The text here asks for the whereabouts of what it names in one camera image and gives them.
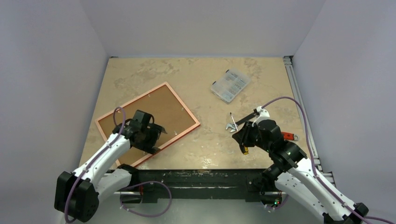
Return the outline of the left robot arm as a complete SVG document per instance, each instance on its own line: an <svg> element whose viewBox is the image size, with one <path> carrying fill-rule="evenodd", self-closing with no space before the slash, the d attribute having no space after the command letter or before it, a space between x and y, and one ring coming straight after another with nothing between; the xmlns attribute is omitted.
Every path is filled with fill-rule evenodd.
<svg viewBox="0 0 396 224"><path fill-rule="evenodd" d="M117 112L122 113L122 122L114 122L115 127L104 145L83 165L72 172L64 171L57 178L54 208L64 213L67 224L89 221L99 204L118 190L142 192L143 185L157 183L142 182L139 170L127 164L106 175L132 147L149 154L159 152L155 144L161 134L166 133L164 127L155 123L152 114L137 110L127 119L124 109L118 106L113 112L114 118Z"/></svg>

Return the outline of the black yellow screwdriver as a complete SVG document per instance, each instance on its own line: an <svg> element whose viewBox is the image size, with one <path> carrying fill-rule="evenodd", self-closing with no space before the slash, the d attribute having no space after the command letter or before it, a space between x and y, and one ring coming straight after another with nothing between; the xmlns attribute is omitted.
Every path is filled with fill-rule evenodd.
<svg viewBox="0 0 396 224"><path fill-rule="evenodd" d="M232 119L233 124L234 124L234 129L235 129L236 132L238 132L239 131L238 126L236 125L236 122L234 120L233 114L231 112L230 112L230 116L231 116L231 119ZM242 143L239 144L239 148L240 148L240 150L241 150L243 155L249 154L248 148L245 147Z"/></svg>

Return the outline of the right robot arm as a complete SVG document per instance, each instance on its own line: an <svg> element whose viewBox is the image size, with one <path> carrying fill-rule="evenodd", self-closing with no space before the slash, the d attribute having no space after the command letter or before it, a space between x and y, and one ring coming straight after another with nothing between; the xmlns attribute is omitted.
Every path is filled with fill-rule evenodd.
<svg viewBox="0 0 396 224"><path fill-rule="evenodd" d="M243 154L259 147L269 154L273 164L258 181L262 190L277 188L323 219L325 224L361 224L368 207L355 203L339 192L315 167L306 153L286 140L275 121L248 121L232 135Z"/></svg>

